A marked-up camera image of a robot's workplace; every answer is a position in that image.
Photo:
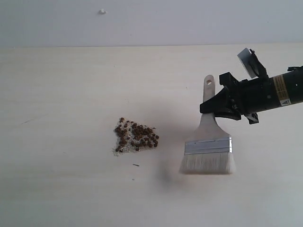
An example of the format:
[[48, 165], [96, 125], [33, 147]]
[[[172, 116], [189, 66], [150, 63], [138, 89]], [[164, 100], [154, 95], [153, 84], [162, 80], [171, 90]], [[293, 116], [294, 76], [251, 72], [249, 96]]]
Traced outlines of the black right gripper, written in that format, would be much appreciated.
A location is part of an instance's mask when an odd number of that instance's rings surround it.
[[214, 114], [215, 117], [236, 121], [241, 120], [241, 115], [244, 115], [249, 124], [256, 124], [259, 123], [258, 112], [272, 108], [270, 80], [238, 81], [230, 72], [226, 72], [219, 75], [219, 83], [224, 88], [214, 97], [200, 104], [201, 114]]

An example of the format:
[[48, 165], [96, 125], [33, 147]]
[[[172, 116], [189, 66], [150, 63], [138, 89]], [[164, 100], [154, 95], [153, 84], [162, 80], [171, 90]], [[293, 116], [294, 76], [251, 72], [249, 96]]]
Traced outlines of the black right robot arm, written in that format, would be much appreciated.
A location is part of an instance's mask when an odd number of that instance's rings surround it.
[[303, 68], [290, 67], [288, 72], [274, 77], [257, 77], [238, 81], [231, 73], [219, 76], [223, 89], [200, 105], [200, 113], [259, 123], [258, 113], [303, 101]]

